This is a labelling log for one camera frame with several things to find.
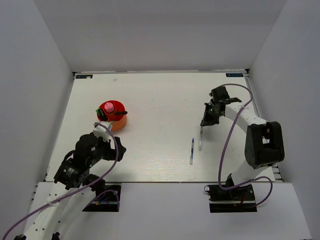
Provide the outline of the green gel pen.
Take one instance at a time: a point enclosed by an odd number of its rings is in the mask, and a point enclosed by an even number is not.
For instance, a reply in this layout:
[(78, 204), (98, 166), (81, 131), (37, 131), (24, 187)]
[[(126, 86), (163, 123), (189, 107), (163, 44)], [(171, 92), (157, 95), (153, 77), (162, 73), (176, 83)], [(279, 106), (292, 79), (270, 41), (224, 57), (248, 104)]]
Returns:
[(203, 126), (201, 125), (199, 130), (199, 144), (198, 144), (199, 151), (202, 150), (202, 142), (203, 142)]

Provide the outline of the green capped black highlighter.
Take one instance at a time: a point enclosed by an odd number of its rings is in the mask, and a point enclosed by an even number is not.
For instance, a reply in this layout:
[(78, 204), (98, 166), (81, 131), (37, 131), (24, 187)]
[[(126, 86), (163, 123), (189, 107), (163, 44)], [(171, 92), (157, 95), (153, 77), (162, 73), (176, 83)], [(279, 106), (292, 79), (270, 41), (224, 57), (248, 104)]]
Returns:
[(106, 116), (106, 114), (102, 108), (98, 108), (95, 111), (96, 111), (97, 118), (99, 119), (99, 121), (101, 121), (101, 122), (108, 121), (108, 117)]

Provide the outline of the black handled scissors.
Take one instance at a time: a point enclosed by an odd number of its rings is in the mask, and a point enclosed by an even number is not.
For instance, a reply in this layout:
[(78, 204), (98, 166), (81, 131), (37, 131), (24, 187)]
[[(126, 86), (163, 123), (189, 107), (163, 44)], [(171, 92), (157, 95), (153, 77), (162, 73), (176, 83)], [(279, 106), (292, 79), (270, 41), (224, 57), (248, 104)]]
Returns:
[(115, 112), (116, 116), (127, 115), (127, 114), (128, 114), (127, 111), (117, 111), (117, 112)]

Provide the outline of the blue gel pen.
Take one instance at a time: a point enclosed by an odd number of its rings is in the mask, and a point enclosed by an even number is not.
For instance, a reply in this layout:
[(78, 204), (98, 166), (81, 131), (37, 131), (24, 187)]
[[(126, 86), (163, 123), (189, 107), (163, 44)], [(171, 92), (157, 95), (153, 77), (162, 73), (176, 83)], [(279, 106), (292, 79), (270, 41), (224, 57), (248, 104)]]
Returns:
[(193, 165), (193, 161), (194, 161), (194, 144), (195, 144), (195, 139), (192, 138), (192, 140), (191, 140), (190, 157), (189, 157), (189, 165)]

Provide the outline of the pink capped clear marker tube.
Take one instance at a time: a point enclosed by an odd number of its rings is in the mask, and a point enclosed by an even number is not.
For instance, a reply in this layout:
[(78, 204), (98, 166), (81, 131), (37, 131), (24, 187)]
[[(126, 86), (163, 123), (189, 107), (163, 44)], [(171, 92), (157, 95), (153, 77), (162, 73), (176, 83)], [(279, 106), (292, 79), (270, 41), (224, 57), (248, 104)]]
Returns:
[(115, 106), (113, 105), (112, 102), (106, 102), (104, 104), (103, 108), (104, 108), (105, 113), (107, 113), (107, 114), (111, 114), (115, 111)]

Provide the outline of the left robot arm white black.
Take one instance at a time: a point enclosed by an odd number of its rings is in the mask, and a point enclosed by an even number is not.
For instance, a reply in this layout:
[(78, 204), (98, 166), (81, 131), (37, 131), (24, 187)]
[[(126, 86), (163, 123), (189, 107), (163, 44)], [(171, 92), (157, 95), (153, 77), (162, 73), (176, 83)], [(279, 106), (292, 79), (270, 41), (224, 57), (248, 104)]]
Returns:
[(121, 161), (126, 150), (118, 136), (93, 132), (82, 135), (58, 168), (46, 204), (31, 212), (37, 215), (36, 219), (15, 239), (62, 239), (79, 213), (91, 203), (90, 198), (99, 200), (108, 193), (104, 178), (92, 174), (90, 169), (100, 160)]

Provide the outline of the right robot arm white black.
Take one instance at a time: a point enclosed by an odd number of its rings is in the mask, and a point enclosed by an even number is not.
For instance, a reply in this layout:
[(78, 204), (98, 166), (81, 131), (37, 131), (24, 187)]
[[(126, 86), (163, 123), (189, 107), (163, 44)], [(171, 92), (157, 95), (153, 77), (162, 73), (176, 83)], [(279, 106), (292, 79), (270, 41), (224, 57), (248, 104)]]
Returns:
[(227, 87), (228, 84), (223, 84), (211, 90), (211, 99), (205, 104), (200, 126), (203, 128), (217, 125), (221, 117), (232, 121), (220, 157), (219, 178), (222, 176), (224, 157), (233, 130), (239, 127), (245, 133), (244, 161), (229, 175), (225, 184), (218, 182), (219, 188), (225, 191), (229, 198), (236, 200), (243, 195), (243, 186), (260, 180), (263, 171), (284, 160), (285, 150), (280, 123), (266, 121), (248, 109), (248, 105), (253, 101), (251, 93), (249, 100), (243, 103), (237, 97), (230, 97)]

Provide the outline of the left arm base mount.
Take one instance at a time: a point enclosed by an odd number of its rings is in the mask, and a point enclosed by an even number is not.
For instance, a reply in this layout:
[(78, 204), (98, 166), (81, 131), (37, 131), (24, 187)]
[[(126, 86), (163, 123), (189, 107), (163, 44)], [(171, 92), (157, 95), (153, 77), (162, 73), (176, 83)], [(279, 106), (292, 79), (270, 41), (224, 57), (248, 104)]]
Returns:
[(90, 202), (82, 211), (97, 213), (117, 213), (120, 210), (121, 184), (106, 184), (104, 192), (99, 197), (96, 194), (94, 201)]

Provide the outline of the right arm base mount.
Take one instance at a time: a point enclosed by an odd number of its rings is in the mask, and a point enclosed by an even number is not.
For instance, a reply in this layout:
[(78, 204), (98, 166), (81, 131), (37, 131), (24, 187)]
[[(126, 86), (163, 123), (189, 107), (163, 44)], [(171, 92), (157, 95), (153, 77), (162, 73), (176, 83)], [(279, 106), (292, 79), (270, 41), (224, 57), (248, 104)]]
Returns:
[(210, 213), (255, 213), (256, 198), (252, 185), (222, 190), (218, 185), (206, 185)]

